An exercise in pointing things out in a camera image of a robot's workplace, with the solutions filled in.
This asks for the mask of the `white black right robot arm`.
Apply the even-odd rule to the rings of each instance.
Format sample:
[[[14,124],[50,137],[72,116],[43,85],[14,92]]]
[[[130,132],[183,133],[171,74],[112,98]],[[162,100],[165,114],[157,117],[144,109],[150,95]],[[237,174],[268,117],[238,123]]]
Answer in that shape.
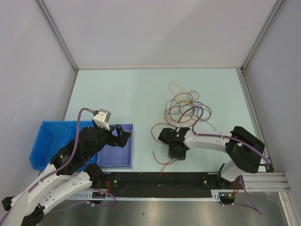
[[[240,126],[229,133],[200,133],[192,128],[163,128],[158,140],[168,145],[168,157],[185,160],[191,149],[207,149],[226,153],[230,160],[221,165],[215,179],[208,180],[208,188],[228,189],[243,173],[256,174],[264,160],[265,144]]]

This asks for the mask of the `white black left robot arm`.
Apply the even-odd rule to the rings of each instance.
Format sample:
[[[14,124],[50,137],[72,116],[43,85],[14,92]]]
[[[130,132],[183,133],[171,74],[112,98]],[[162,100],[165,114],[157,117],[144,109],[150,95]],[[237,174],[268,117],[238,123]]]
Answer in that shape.
[[[103,185],[106,176],[96,163],[86,165],[105,146],[126,146],[132,133],[121,125],[77,127],[73,140],[59,149],[44,171],[15,197],[6,197],[6,211],[0,221],[5,226],[35,226],[59,203],[82,189]]]

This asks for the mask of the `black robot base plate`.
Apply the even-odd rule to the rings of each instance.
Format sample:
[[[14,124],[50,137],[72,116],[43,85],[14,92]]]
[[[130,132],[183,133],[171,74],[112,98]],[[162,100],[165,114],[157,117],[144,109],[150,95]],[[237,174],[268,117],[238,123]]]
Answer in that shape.
[[[117,198],[208,198],[212,190],[242,190],[239,179],[226,182],[207,172],[112,172],[92,185]]]

